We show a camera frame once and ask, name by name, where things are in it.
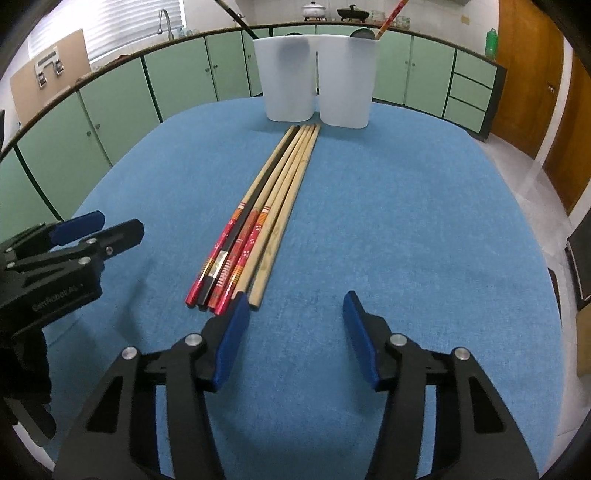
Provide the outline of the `white cooking pot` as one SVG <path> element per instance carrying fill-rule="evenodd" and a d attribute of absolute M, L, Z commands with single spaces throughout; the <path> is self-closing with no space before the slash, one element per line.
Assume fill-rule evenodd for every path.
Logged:
<path fill-rule="evenodd" d="M 308 4 L 301 7 L 301 15 L 303 16 L 304 21 L 325 21 L 327 19 L 327 7 L 317 1 L 310 1 Z"/>

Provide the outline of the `green lower kitchen cabinets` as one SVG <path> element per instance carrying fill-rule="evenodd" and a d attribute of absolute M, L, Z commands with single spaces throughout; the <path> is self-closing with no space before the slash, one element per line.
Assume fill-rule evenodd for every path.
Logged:
<path fill-rule="evenodd" d="M 374 98 L 489 136 L 506 81 L 499 64 L 428 36 L 386 32 Z M 167 118 L 260 94 L 253 38 L 221 30 L 116 61 L 67 88 L 1 152 L 1 235 L 74 214 L 94 186 Z"/>

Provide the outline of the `black wok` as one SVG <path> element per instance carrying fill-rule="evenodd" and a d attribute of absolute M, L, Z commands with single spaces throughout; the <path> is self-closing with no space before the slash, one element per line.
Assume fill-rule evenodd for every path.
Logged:
<path fill-rule="evenodd" d="M 346 8 L 339 8 L 337 13 L 342 21 L 345 22 L 365 23 L 370 17 L 369 11 L 359 9 L 355 4 L 351 4 Z"/>

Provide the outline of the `white window blind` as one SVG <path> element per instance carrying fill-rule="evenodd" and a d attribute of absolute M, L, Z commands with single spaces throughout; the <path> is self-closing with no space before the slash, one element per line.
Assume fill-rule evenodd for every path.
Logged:
<path fill-rule="evenodd" d="M 90 61 L 157 35 L 158 12 L 166 9 L 172 31 L 184 26 L 181 1 L 88 1 L 82 27 Z"/>

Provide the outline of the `black chopstick in holder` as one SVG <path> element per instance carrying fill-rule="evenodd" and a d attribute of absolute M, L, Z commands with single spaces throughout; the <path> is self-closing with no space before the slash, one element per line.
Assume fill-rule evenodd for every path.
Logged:
<path fill-rule="evenodd" d="M 235 21 L 236 23 L 238 23 L 238 26 L 242 27 L 243 30 L 245 30 L 245 32 L 247 34 L 249 34 L 249 37 L 252 38 L 253 40 L 259 39 L 259 36 L 256 35 L 256 32 L 254 32 L 252 30 L 252 28 L 249 27 L 249 25 L 247 25 L 245 23 L 245 21 L 242 20 L 242 17 L 238 16 L 238 13 L 235 12 L 235 10 L 232 10 L 228 4 L 226 4 L 223 0 L 214 0 L 214 2 L 221 7 L 224 12 L 226 14 L 228 14 L 233 21 Z"/>

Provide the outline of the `dark cabinet at right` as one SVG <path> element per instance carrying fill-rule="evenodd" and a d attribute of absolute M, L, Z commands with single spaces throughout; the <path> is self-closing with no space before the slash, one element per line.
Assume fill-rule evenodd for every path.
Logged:
<path fill-rule="evenodd" d="M 590 215 L 587 215 L 566 242 L 566 253 L 576 291 L 577 309 L 590 303 L 591 241 Z"/>

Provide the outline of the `chrome sink faucet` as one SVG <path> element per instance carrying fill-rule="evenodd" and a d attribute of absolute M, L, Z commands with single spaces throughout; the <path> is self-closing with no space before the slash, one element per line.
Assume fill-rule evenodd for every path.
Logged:
<path fill-rule="evenodd" d="M 173 39 L 170 17 L 166 9 L 160 9 L 158 12 L 157 34 L 166 34 L 168 41 L 171 41 Z"/>

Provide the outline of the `plain bamboo chopstick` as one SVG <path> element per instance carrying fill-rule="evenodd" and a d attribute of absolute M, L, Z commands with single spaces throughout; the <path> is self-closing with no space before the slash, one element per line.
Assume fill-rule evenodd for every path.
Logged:
<path fill-rule="evenodd" d="M 304 152 L 297 157 L 297 169 L 293 179 L 290 180 L 287 193 L 283 195 L 283 200 L 280 201 L 279 210 L 274 215 L 273 230 L 267 235 L 266 243 L 263 244 L 263 253 L 259 255 L 256 273 L 249 280 L 249 305 L 254 309 L 259 309 L 260 304 L 263 302 L 263 294 L 270 280 L 271 270 L 273 270 L 273 265 L 276 262 L 284 232 L 287 230 L 291 210 L 293 210 L 294 203 L 296 203 L 297 193 L 300 191 L 301 183 L 303 183 L 304 173 L 311 160 L 311 153 L 315 148 L 320 131 L 321 126 L 315 125 L 311 132 L 311 138 L 304 145 Z"/>
<path fill-rule="evenodd" d="M 277 218 L 280 217 L 280 210 L 283 208 L 288 192 L 290 192 L 291 184 L 297 179 L 297 175 L 300 174 L 307 162 L 308 145 L 315 142 L 319 129 L 318 124 L 304 126 L 303 138 L 298 141 L 287 160 L 287 172 L 281 172 L 280 178 L 273 185 L 270 197 L 267 198 L 266 205 L 260 212 L 259 219 L 256 220 L 245 250 L 242 251 L 242 256 L 236 264 L 236 272 L 232 274 L 230 279 L 229 293 L 231 298 L 235 298 L 238 293 L 245 293 L 249 289 L 250 281 L 252 281 L 256 267 L 266 251 L 267 241 L 270 239 Z"/>

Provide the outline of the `left white plastic holder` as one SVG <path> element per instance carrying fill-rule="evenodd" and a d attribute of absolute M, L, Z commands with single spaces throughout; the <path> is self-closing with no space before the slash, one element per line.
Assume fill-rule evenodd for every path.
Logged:
<path fill-rule="evenodd" d="M 273 36 L 253 41 L 266 117 L 304 122 L 315 113 L 315 37 Z"/>

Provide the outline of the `right white plastic holder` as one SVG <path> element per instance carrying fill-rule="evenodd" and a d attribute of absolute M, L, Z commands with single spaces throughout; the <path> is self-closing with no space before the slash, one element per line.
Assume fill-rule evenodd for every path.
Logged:
<path fill-rule="evenodd" d="M 377 40 L 344 35 L 318 37 L 318 102 L 322 122 L 346 129 L 367 127 L 377 59 Z"/>

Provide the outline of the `white plastic holder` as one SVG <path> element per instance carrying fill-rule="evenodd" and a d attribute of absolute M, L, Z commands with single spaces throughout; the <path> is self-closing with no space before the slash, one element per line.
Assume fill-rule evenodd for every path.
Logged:
<path fill-rule="evenodd" d="M 318 37 L 318 102 L 322 122 L 346 129 L 367 127 L 377 59 L 377 40 L 344 35 Z"/>
<path fill-rule="evenodd" d="M 304 122 L 315 113 L 315 37 L 273 36 L 253 41 L 266 117 Z"/>

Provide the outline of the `brown wooden door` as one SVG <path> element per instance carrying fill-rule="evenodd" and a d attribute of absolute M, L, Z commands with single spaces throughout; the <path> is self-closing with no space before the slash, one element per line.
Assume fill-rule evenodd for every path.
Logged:
<path fill-rule="evenodd" d="M 497 63 L 506 79 L 492 133 L 532 158 L 554 113 L 563 59 L 562 33 L 534 2 L 499 3 Z"/>
<path fill-rule="evenodd" d="M 590 181 L 590 75 L 573 53 L 563 116 L 544 170 L 565 211 L 570 214 Z"/>

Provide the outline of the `blue table cloth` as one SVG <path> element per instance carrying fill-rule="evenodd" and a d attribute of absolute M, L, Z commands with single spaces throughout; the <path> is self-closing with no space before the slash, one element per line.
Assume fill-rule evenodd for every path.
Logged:
<path fill-rule="evenodd" d="M 105 265 L 97 301 L 45 336 L 57 457 L 82 405 L 127 346 L 164 350 L 207 313 L 184 299 L 223 226 L 283 137 L 263 100 L 201 105 L 164 121 L 80 205 L 142 242 Z M 464 130 L 376 104 L 362 130 L 322 126 L 263 302 L 221 391 L 206 398 L 230 479 L 361 479 L 385 396 L 363 378 L 342 300 L 421 347 L 467 348 L 538 467 L 563 389 L 546 263 L 510 188 Z"/>

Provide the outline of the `red chopstick in holder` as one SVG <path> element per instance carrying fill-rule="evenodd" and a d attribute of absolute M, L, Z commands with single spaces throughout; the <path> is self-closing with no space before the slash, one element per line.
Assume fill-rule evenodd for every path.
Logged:
<path fill-rule="evenodd" d="M 376 39 L 380 40 L 385 32 L 390 28 L 394 19 L 398 17 L 404 7 L 408 4 L 409 0 L 400 0 L 396 7 L 391 11 L 390 15 L 385 19 L 384 23 L 381 25 L 381 28 L 376 34 Z"/>

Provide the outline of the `green plastic bottle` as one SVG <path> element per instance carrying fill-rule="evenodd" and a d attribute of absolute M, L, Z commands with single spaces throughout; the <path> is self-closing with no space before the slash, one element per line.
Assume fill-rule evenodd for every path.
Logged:
<path fill-rule="evenodd" d="M 486 34 L 485 41 L 485 57 L 495 61 L 498 52 L 498 32 L 495 28 L 491 28 Z"/>

